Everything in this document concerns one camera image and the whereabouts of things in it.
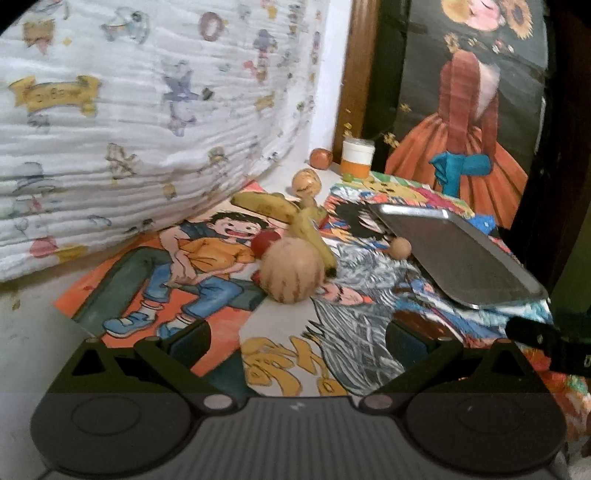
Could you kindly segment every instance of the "metal tray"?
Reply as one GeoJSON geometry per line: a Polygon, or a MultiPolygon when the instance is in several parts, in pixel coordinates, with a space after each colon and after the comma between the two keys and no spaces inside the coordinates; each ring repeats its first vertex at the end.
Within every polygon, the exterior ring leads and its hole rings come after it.
{"type": "Polygon", "coordinates": [[[472,309],[511,306],[548,298],[546,289],[476,227],[448,210],[389,203],[371,210],[452,300],[472,309]]]}

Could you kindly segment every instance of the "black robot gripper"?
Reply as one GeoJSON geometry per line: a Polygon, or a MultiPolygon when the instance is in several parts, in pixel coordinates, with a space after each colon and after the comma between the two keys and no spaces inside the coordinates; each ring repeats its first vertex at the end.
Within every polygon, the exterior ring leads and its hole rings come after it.
{"type": "MultiPolygon", "coordinates": [[[[411,332],[393,321],[391,349],[411,332]]],[[[47,480],[566,478],[566,422],[510,340],[430,341],[424,359],[360,399],[236,400],[189,368],[207,323],[108,349],[86,340],[41,400],[33,441],[47,480]]]]}

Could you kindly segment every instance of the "blue sneaker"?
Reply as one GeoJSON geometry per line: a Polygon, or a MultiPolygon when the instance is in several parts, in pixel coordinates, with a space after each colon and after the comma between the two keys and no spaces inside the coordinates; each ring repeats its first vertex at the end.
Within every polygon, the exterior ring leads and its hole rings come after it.
{"type": "Polygon", "coordinates": [[[168,323],[163,323],[156,330],[156,335],[158,335],[162,340],[166,340],[167,338],[172,337],[175,333],[179,333],[181,330],[182,328],[169,327],[168,323]]]}
{"type": "Polygon", "coordinates": [[[106,332],[112,337],[127,338],[138,330],[149,327],[154,323],[145,313],[131,312],[122,319],[111,319],[103,322],[106,332]]]}

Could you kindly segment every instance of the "wooden frame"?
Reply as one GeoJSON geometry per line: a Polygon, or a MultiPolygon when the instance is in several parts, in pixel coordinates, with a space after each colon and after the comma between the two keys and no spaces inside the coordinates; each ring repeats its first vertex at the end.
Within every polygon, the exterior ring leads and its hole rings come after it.
{"type": "Polygon", "coordinates": [[[353,0],[333,143],[333,155],[337,163],[340,163],[343,151],[343,137],[361,136],[374,62],[380,3],[381,0],[353,0]]]}

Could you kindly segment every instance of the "wooden bead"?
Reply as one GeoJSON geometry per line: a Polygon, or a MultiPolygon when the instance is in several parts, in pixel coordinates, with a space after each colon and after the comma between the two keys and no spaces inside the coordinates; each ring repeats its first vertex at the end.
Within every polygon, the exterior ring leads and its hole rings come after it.
{"type": "Polygon", "coordinates": [[[305,300],[324,282],[322,257],[301,238],[274,242],[263,256],[260,272],[261,288],[280,303],[305,300]]]}
{"type": "Polygon", "coordinates": [[[291,188],[300,197],[315,197],[322,189],[318,174],[311,168],[304,168],[296,173],[291,181],[291,188]]]}
{"type": "Polygon", "coordinates": [[[394,260],[406,260],[410,257],[411,251],[412,246],[410,242],[399,236],[390,242],[388,255],[394,260]]]}

